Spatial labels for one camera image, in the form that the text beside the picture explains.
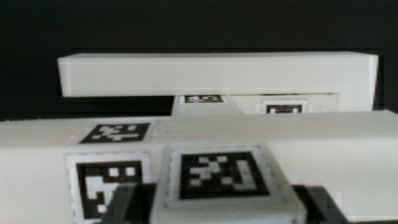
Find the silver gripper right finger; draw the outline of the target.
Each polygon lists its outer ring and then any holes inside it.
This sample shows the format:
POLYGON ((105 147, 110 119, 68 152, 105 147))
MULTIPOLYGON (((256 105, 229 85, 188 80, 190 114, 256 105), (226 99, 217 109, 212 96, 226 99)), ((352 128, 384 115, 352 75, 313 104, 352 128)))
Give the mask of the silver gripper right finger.
POLYGON ((293 189, 307 211, 306 224, 350 224, 325 188, 295 185, 293 189))

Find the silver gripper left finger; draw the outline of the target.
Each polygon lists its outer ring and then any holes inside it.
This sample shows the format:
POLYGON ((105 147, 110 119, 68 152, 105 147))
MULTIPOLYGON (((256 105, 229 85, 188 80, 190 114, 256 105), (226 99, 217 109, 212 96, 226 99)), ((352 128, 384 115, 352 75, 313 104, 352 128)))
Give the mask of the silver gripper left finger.
POLYGON ((153 183, 117 186, 100 224, 149 224, 155 190, 153 183))

